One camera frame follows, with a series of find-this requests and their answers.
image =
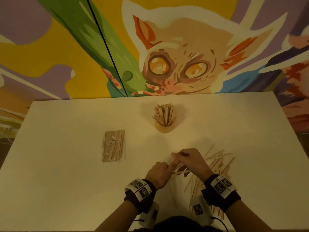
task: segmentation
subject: person's left hand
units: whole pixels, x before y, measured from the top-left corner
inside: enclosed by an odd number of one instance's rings
[[[157,190],[163,188],[172,176],[172,172],[176,169],[179,161],[174,160],[170,165],[166,162],[156,162],[149,170],[145,179],[151,181]]]

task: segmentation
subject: hand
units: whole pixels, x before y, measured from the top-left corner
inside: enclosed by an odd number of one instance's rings
[[[145,179],[151,181],[157,190],[163,188],[172,176],[172,172],[176,169],[179,161],[174,160],[170,165],[166,162],[156,162],[149,170]]]
[[[172,153],[175,160],[183,162],[187,168],[202,182],[214,174],[206,164],[200,152],[195,149],[182,149],[178,153]]]

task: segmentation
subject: person's right hand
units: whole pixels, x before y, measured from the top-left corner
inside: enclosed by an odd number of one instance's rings
[[[175,160],[183,162],[187,168],[202,182],[214,174],[206,164],[198,149],[182,149],[178,153],[172,153]]]

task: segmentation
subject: white device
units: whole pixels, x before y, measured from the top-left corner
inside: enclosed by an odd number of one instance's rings
[[[149,230],[152,230],[154,225],[155,225],[155,221],[157,219],[157,215],[158,215],[158,212],[159,212],[159,209],[160,209],[160,206],[157,202],[153,202],[152,203],[152,206],[149,210],[149,212],[146,214],[146,213],[141,213],[140,217],[139,217],[139,220],[143,220],[143,221],[139,221],[138,223],[146,228],[146,229],[149,229]]]
[[[214,223],[214,219],[211,219],[213,214],[211,213],[210,207],[202,195],[193,197],[190,203],[193,207],[197,222],[201,226],[210,226],[212,223]]]

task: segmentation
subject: clear plastic package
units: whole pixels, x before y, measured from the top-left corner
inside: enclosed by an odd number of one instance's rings
[[[125,130],[106,131],[102,140],[102,162],[119,161],[125,159]]]

